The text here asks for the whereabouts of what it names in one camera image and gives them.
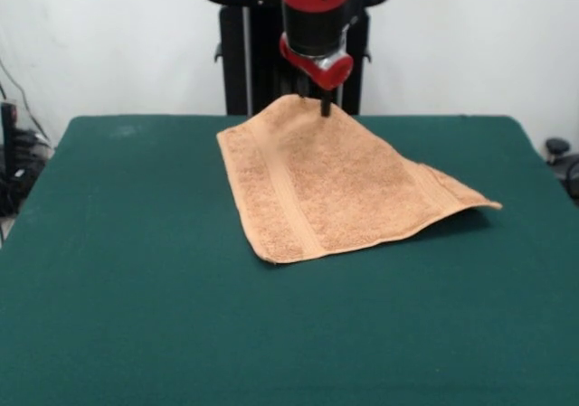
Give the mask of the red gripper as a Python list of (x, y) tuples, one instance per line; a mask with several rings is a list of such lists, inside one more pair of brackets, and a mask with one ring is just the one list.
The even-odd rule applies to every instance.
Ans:
[(303, 71), (296, 76), (296, 91), (301, 98), (309, 95), (308, 78), (322, 90), (320, 115), (331, 115), (333, 91), (343, 85), (354, 67), (354, 59), (346, 52), (346, 37), (343, 35), (336, 51), (322, 57), (311, 57), (294, 52), (289, 45), (287, 34), (280, 37), (281, 55), (294, 67)]

